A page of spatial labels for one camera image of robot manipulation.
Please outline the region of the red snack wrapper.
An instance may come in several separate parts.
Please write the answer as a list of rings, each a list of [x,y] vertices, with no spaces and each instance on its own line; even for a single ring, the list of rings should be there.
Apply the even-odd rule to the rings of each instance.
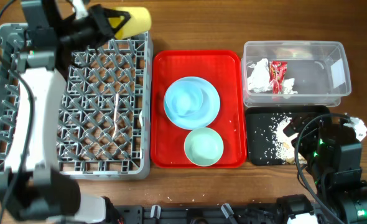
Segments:
[[[271,61],[269,63],[270,84],[274,94],[282,90],[282,81],[285,79],[286,71],[287,62]]]

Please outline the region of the black plastic bin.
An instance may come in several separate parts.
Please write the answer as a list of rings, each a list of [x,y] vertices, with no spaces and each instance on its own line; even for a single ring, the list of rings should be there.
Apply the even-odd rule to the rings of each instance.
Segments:
[[[294,164],[291,140],[297,137],[284,134],[284,128],[299,116],[329,113],[326,106],[253,107],[246,110],[248,157],[256,166]]]

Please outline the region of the grey dishwasher rack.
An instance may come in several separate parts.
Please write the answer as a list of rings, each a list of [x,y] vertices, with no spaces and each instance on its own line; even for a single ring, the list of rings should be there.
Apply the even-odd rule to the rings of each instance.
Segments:
[[[73,54],[77,66],[69,70],[57,119],[62,174],[90,180],[148,176],[153,50],[151,34],[145,32]],[[119,131],[112,140],[117,93]],[[0,172],[11,150],[18,107],[19,84],[0,67]]]

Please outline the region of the yellow plastic cup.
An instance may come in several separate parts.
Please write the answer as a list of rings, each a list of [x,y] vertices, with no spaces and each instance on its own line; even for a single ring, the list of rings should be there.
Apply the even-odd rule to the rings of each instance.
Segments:
[[[109,18],[112,28],[120,29],[115,33],[115,39],[127,39],[135,35],[147,32],[151,28],[151,15],[145,7],[114,7],[116,11],[128,12],[130,18],[123,24],[124,16]]]

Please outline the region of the red plastic tray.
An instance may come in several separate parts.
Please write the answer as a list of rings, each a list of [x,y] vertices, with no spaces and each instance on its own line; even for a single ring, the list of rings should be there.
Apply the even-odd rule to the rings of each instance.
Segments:
[[[152,65],[151,149],[153,163],[165,169],[194,169],[184,153],[189,131],[174,125],[164,110],[164,95],[174,81],[200,77],[220,96],[220,110],[209,127],[222,138],[224,151],[214,169],[237,168],[247,156],[240,59],[231,50],[165,50]]]

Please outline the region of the rice and peanut shell waste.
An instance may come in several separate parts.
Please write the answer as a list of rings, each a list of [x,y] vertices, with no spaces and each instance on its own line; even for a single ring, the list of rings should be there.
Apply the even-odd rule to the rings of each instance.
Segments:
[[[257,166],[295,164],[294,146],[291,141],[298,134],[287,137],[283,129],[292,120],[292,113],[257,114],[259,121],[250,140],[250,161]]]

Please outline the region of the white plastic spoon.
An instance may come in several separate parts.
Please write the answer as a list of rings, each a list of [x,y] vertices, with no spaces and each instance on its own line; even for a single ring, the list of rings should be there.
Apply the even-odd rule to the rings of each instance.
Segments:
[[[142,116],[142,110],[139,113],[139,124],[141,127],[143,127],[143,116]]]

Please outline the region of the mint green bowl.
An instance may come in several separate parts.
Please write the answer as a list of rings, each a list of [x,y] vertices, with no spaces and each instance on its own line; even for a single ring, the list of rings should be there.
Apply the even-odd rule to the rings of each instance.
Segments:
[[[198,128],[188,133],[183,144],[187,159],[196,166],[216,164],[224,153],[221,136],[211,128]]]

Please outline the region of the light blue plate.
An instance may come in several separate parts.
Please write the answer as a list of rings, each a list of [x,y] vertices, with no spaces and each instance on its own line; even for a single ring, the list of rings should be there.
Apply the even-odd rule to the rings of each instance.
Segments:
[[[218,116],[218,113],[220,111],[220,106],[221,106],[220,96],[216,88],[209,81],[205,80],[204,78],[200,78],[200,77],[184,77],[178,80],[194,80],[195,82],[199,82],[199,84],[202,87],[203,92],[205,93],[206,105],[203,108],[202,112],[200,114],[197,114],[196,116],[189,116],[186,118],[167,116],[168,119],[177,127],[186,129],[186,130],[204,128],[208,126],[209,124],[211,124]]]

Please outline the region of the clear plastic bin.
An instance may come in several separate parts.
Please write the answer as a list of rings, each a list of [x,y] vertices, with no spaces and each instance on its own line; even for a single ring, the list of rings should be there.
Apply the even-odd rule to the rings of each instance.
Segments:
[[[296,94],[255,93],[248,79],[262,59],[287,63],[285,79],[294,79]],[[346,53],[340,42],[271,40],[248,41],[241,59],[243,101],[247,107],[324,105],[338,106],[351,93]]]

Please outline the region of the light blue small bowl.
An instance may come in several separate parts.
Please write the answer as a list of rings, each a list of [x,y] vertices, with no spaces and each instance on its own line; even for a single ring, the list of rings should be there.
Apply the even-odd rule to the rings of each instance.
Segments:
[[[186,118],[200,114],[206,98],[199,82],[178,80],[167,89],[164,103],[167,116]]]

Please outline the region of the white plastic fork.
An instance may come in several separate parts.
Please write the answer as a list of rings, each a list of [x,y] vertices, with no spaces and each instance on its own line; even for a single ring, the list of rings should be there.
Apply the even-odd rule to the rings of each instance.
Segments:
[[[114,99],[114,117],[113,117],[113,124],[114,124],[114,132],[112,135],[112,140],[114,140],[118,135],[118,105],[119,105],[119,93],[115,95]]]

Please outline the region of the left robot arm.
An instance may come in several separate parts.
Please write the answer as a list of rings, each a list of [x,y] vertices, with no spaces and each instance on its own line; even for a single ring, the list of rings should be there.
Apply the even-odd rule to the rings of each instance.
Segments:
[[[73,14],[64,18],[55,1],[22,1],[24,39],[31,44],[15,60],[0,58],[20,91],[14,137],[0,174],[0,211],[19,222],[122,223],[109,198],[81,193],[75,180],[60,173],[55,142],[72,53],[133,36],[134,11],[86,1],[71,6]]]

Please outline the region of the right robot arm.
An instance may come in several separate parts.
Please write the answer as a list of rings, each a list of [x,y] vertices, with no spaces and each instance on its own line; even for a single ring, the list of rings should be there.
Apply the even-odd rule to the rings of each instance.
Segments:
[[[367,223],[366,133],[361,119],[336,113],[298,115],[284,128],[294,137],[298,181],[336,223]]]

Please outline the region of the white tissue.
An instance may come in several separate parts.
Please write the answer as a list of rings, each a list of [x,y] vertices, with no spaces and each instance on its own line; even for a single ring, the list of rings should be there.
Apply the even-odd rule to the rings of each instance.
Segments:
[[[298,91],[293,90],[295,78],[289,78],[282,81],[282,93],[283,94],[298,94]]]
[[[263,58],[256,63],[248,65],[248,68],[252,68],[251,75],[247,78],[249,91],[262,93],[272,90],[268,59]]]

